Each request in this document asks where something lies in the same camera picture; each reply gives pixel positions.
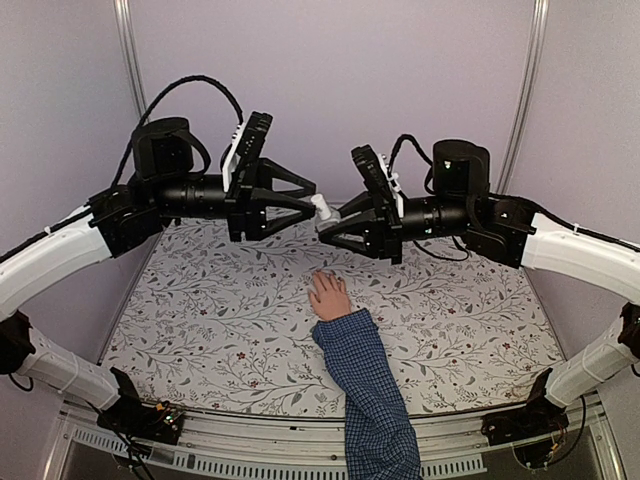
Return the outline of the clear nail polish bottle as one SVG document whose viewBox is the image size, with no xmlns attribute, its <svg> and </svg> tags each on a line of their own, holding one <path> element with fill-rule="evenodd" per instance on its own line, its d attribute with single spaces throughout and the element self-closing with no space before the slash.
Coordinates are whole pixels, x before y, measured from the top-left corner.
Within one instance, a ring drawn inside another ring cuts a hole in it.
<svg viewBox="0 0 640 480">
<path fill-rule="evenodd" d="M 318 211 L 315 217 L 315 230 L 320 233 L 341 222 L 342 217 L 338 210 Z"/>
</svg>

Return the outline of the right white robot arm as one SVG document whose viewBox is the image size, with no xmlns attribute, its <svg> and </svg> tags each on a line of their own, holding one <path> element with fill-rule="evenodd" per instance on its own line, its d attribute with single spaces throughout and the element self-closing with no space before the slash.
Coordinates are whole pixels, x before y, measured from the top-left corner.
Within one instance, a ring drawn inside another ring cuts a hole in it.
<svg viewBox="0 0 640 480">
<path fill-rule="evenodd" d="M 537 203 L 491 192 L 490 154 L 459 139 L 438 141 L 425 178 L 427 196 L 408 198 L 393 170 L 368 146 L 352 160 L 365 191 L 341 206 L 312 196 L 320 240 L 372 259 L 402 261 L 406 242 L 458 237 L 467 250 L 513 268 L 559 273 L 626 299 L 619 319 L 571 359 L 540 374 L 517 427 L 537 436 L 569 406 L 639 361 L 639 248 L 571 224 Z"/>
</svg>

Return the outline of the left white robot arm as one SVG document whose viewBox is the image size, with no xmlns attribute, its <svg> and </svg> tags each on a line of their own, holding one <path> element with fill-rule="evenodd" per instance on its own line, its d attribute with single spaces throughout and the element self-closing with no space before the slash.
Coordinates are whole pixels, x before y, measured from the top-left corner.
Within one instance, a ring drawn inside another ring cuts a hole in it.
<svg viewBox="0 0 640 480">
<path fill-rule="evenodd" d="M 130 140 L 134 174 L 94 195 L 58 224 L 1 258 L 1 372 L 39 380 L 78 397 L 128 434 L 148 426 L 148 412 L 129 376 L 60 347 L 20 312 L 27 301 L 72 274 L 118 258 L 170 223 L 223 219 L 233 242 L 259 241 L 315 213 L 313 182 L 262 156 L 271 115 L 254 112 L 233 134 L 221 171 L 191 133 L 187 119 L 137 127 Z"/>
</svg>

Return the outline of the blue checkered sleeve forearm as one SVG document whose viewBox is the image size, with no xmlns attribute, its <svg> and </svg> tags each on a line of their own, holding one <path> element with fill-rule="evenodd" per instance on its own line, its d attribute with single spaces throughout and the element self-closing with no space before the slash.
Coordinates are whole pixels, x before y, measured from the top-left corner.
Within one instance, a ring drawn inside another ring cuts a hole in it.
<svg viewBox="0 0 640 480">
<path fill-rule="evenodd" d="M 312 337 L 345 394 L 345 457 L 350 479 L 419 479 L 417 437 L 368 310 L 318 322 Z"/>
</svg>

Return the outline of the person's bare hand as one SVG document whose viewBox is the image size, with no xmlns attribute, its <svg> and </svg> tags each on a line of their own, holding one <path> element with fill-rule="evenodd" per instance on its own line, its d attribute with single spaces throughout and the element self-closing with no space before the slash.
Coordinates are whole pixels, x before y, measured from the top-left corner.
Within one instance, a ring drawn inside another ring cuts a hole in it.
<svg viewBox="0 0 640 480">
<path fill-rule="evenodd" d="M 316 271 L 312 275 L 313 288 L 309 300 L 314 313 L 323 322 L 330 322 L 352 312 L 346 283 L 334 273 Z"/>
</svg>

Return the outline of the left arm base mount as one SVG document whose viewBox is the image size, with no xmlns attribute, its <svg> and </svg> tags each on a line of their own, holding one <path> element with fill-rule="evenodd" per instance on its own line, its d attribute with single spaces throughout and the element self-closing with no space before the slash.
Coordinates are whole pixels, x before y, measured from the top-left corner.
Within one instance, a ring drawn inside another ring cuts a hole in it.
<svg viewBox="0 0 640 480">
<path fill-rule="evenodd" d="M 123 436 L 177 445 L 183 424 L 184 410 L 168 400 L 144 404 L 129 376 L 115 367 L 110 369 L 118 384 L 115 404 L 101 410 L 97 425 Z"/>
</svg>

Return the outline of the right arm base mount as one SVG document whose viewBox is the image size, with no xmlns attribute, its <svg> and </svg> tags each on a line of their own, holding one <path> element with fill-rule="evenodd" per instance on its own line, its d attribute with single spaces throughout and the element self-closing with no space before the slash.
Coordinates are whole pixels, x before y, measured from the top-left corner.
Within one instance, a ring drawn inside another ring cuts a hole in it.
<svg viewBox="0 0 640 480">
<path fill-rule="evenodd" d="M 569 426 L 566 408 L 556 406 L 545 397 L 551 372 L 552 369 L 548 368 L 536 377 L 523 406 L 482 417 L 481 433 L 491 446 L 560 431 Z"/>
</svg>

